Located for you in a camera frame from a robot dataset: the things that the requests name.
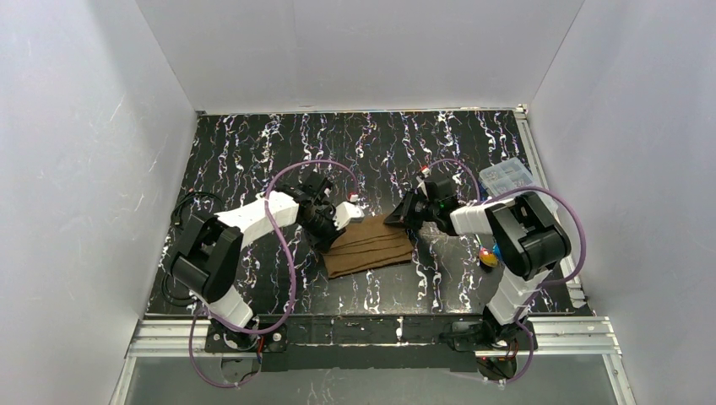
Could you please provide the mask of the brown woven cloth napkin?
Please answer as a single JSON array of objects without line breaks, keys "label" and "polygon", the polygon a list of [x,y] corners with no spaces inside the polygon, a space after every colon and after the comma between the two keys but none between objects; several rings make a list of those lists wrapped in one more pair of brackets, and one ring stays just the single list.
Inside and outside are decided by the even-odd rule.
[{"label": "brown woven cloth napkin", "polygon": [[386,217],[366,217],[347,226],[322,254],[330,279],[411,261],[414,247],[405,229],[385,225]]}]

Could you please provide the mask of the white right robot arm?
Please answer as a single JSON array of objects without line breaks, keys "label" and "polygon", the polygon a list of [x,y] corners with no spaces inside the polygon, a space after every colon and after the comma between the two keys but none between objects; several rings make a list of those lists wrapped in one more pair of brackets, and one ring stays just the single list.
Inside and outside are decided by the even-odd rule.
[{"label": "white right robot arm", "polygon": [[471,338],[478,344],[508,341],[523,326],[529,296],[572,251],[567,232],[542,197],[546,189],[518,187],[485,202],[461,202],[450,181],[429,179],[429,169],[384,219],[387,226],[418,231],[433,223],[446,235],[491,240],[502,277],[480,320],[444,333],[446,339]]}]

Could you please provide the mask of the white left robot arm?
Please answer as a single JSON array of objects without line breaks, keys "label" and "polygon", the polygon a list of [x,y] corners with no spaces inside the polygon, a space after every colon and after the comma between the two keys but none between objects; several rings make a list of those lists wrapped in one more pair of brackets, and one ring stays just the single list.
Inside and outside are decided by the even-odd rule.
[{"label": "white left robot arm", "polygon": [[[220,213],[189,216],[170,250],[166,274],[185,286],[207,315],[226,329],[246,335],[276,331],[296,302],[296,265],[282,233],[284,227],[302,227],[312,248],[326,252],[353,222],[364,217],[357,190],[334,205],[333,182],[315,171],[297,185],[281,185],[275,176],[256,201]],[[254,313],[235,286],[242,251],[265,235],[275,235],[284,250],[290,275],[285,313],[270,327],[249,327]]]}]

